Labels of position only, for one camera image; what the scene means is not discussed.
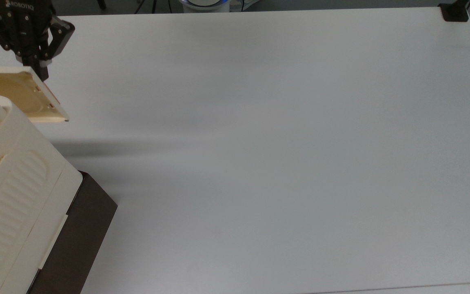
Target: white tabletop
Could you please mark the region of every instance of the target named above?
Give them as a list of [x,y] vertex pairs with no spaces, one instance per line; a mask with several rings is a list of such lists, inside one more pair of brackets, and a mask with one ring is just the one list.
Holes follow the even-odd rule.
[[470,21],[65,19],[39,129],[119,204],[83,294],[470,283]]

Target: robotiq logo text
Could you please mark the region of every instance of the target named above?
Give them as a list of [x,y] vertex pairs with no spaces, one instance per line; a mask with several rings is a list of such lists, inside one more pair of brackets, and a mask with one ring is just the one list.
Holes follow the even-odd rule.
[[6,0],[7,3],[6,3],[6,7],[19,7],[19,8],[25,8],[25,9],[30,9],[31,11],[34,11],[34,6],[33,5],[30,5],[30,4],[24,4],[24,3],[20,3],[20,2],[14,2],[14,1],[10,1],[10,0]]

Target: ribbed plastic panel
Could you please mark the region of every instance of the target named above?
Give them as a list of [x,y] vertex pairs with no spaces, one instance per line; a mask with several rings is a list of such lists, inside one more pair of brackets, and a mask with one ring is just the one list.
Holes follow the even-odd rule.
[[8,172],[0,187],[0,268],[24,233],[24,223],[47,181],[48,168],[37,154],[27,152]]

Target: box lid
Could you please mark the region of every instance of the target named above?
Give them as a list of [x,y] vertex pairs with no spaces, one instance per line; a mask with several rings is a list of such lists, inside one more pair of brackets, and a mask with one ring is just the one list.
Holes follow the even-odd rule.
[[0,96],[10,99],[33,123],[69,120],[59,101],[31,67],[0,67]]

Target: floor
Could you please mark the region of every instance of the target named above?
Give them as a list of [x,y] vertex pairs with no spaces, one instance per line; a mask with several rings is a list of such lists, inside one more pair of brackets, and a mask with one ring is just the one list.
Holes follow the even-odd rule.
[[[138,8],[137,0],[105,0],[106,10],[101,10],[97,0],[52,0],[58,15],[132,14]],[[145,0],[139,13],[151,13],[156,1],[155,13],[183,13],[179,0]],[[350,9],[381,7],[437,6],[451,0],[260,0],[246,11],[290,11],[312,9]]]

